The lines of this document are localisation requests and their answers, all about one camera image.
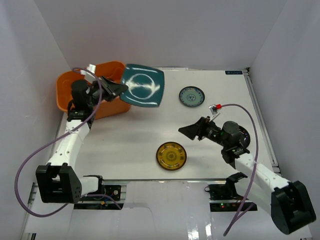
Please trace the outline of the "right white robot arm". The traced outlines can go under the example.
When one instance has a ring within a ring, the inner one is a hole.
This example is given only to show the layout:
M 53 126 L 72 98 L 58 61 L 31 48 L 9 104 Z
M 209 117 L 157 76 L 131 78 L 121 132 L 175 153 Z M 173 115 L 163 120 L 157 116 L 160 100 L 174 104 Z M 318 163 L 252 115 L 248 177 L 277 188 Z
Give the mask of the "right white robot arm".
M 237 171 L 226 178 L 224 185 L 210 187 L 211 195 L 252 201 L 270 215 L 285 235 L 316 221 L 306 186 L 300 181 L 291 182 L 258 163 L 247 149 L 248 131 L 236 122 L 227 121 L 218 127 L 210 118 L 201 117 L 178 131 L 191 140 L 208 139 L 222 146 L 223 160 Z

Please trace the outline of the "teal square plate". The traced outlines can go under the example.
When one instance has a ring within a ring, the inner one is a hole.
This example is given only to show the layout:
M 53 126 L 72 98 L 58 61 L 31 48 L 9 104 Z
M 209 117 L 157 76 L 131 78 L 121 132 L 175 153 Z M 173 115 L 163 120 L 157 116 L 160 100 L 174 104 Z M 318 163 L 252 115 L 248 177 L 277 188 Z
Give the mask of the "teal square plate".
M 165 89 L 165 74 L 154 67 L 126 64 L 121 84 L 127 90 L 119 98 L 130 105 L 143 108 L 158 108 Z

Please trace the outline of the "orange plastic bin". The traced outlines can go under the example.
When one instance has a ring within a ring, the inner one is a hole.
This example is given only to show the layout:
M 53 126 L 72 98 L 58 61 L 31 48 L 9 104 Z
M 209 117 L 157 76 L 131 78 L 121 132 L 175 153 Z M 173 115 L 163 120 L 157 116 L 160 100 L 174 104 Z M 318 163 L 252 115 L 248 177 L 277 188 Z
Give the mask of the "orange plastic bin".
M 104 76 L 107 79 L 119 84 L 125 70 L 125 64 L 120 61 L 110 61 L 96 65 L 95 73 L 98 77 Z M 67 112 L 68 103 L 73 99 L 71 95 L 71 85 L 74 81 L 83 79 L 84 76 L 73 71 L 67 71 L 61 74 L 56 80 L 56 104 L 58 108 Z M 123 102 L 120 98 L 112 102 L 102 101 L 95 118 L 102 119 L 117 114 L 126 113 L 131 105 Z

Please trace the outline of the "yellow patterned round plate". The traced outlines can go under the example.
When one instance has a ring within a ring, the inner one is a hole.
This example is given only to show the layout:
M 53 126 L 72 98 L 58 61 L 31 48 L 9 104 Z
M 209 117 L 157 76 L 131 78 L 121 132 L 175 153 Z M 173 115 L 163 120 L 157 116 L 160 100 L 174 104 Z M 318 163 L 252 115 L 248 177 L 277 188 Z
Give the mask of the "yellow patterned round plate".
M 166 171 L 178 171 L 187 162 L 185 148 L 174 141 L 168 141 L 159 146 L 155 153 L 156 162 Z

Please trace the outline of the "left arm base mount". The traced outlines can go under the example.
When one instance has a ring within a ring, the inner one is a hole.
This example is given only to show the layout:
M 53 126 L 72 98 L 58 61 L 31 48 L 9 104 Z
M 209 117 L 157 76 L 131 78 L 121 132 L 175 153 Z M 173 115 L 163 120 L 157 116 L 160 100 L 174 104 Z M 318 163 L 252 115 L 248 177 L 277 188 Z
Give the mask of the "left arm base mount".
M 105 196 L 85 196 L 80 199 L 73 207 L 74 210 L 121 210 L 124 206 L 126 198 L 125 185 L 111 184 L 103 186 L 103 194 Z

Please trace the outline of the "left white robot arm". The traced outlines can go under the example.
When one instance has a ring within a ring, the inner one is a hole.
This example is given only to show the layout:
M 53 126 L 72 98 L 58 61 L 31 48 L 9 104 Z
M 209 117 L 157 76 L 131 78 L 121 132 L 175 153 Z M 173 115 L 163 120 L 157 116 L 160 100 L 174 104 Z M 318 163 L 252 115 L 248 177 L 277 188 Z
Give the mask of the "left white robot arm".
M 67 134 L 45 165 L 37 167 L 35 175 L 41 200 L 44 203 L 76 204 L 90 194 L 99 200 L 106 187 L 100 175 L 77 176 L 75 165 L 85 137 L 95 120 L 99 101 L 111 102 L 128 87 L 104 76 L 89 84 L 79 79 L 71 84 L 72 99 L 67 105 Z

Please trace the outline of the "blue table label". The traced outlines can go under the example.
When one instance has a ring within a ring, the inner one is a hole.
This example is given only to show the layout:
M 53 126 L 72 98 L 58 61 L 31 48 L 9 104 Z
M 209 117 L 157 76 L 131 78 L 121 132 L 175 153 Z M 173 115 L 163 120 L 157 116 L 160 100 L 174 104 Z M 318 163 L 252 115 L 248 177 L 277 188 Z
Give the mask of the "blue table label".
M 243 72 L 241 70 L 226 70 L 226 75 L 243 75 Z

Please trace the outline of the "black round plate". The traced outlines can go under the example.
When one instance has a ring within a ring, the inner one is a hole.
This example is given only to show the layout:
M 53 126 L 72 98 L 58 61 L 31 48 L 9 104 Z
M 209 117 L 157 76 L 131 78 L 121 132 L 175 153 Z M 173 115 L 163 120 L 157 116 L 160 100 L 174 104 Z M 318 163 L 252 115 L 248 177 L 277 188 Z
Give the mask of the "black round plate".
M 243 126 L 239 125 L 238 127 L 239 132 L 241 133 L 240 142 L 245 148 L 247 148 L 251 143 L 251 136 Z

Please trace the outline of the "blue patterned small plate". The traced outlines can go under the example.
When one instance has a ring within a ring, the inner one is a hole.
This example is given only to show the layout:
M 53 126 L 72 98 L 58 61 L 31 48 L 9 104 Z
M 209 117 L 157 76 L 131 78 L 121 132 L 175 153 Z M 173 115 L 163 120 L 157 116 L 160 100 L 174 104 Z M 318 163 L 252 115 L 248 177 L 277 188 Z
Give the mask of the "blue patterned small plate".
M 188 108 L 197 108 L 206 99 L 205 93 L 196 86 L 186 86 L 178 94 L 179 101 Z

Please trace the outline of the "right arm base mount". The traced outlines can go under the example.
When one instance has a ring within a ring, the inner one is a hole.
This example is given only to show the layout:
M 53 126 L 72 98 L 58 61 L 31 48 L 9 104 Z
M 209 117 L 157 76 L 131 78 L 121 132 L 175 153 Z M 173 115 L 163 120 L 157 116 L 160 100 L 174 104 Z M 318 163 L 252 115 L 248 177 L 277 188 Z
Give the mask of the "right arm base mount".
M 242 194 L 238 194 L 235 183 L 246 179 L 243 173 L 235 173 L 227 177 L 225 183 L 212 183 L 204 188 L 209 194 L 209 206 L 211 213 L 236 212 L 243 199 Z

